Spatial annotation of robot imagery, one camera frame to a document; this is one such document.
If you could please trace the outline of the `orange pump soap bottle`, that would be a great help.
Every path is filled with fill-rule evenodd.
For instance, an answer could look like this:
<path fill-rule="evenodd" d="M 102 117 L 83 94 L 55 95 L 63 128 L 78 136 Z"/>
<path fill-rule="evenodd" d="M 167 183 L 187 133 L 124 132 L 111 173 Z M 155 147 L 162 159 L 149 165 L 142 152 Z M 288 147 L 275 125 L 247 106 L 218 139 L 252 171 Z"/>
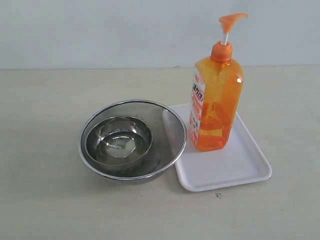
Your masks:
<path fill-rule="evenodd" d="M 234 24 L 247 17 L 247 13 L 220 17 L 223 38 L 213 45 L 209 56 L 194 65 L 189 136 L 199 151 L 219 150 L 228 142 L 244 84 L 228 37 Z"/>

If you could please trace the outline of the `small stainless steel bowl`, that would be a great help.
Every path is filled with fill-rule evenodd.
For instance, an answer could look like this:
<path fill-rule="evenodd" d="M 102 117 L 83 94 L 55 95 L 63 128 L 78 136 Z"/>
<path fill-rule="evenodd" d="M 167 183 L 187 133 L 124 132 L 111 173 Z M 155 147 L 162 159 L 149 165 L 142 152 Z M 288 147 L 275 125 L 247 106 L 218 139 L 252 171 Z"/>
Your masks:
<path fill-rule="evenodd" d="M 153 134 L 143 120 L 118 115 L 96 124 L 84 138 L 88 155 L 111 171 L 132 168 L 150 151 Z"/>

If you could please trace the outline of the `white plastic tray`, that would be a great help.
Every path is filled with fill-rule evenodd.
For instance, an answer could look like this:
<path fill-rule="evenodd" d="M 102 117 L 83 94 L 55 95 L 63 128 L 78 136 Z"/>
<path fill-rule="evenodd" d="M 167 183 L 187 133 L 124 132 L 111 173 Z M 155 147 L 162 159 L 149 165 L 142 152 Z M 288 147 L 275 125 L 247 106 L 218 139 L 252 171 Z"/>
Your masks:
<path fill-rule="evenodd" d="M 204 192 L 268 180 L 272 167 L 237 114 L 224 148 L 198 151 L 190 139 L 175 163 L 178 180 L 189 192 Z"/>

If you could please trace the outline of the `steel mesh strainer basket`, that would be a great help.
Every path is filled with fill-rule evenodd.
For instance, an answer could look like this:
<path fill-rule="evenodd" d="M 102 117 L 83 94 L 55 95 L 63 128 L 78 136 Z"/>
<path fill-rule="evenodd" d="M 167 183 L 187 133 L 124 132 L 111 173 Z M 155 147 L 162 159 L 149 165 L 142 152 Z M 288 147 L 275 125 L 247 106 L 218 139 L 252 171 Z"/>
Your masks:
<path fill-rule="evenodd" d="M 115 116 L 133 116 L 151 129 L 152 146 L 143 160 L 133 167 L 109 170 L 94 161 L 85 149 L 85 137 L 98 123 Z M 172 167 L 182 155 L 187 143 L 187 128 L 182 118 L 171 108 L 149 100 L 123 100 L 98 110 L 83 126 L 78 152 L 84 164 L 107 180 L 126 185 L 142 184 L 156 179 Z"/>

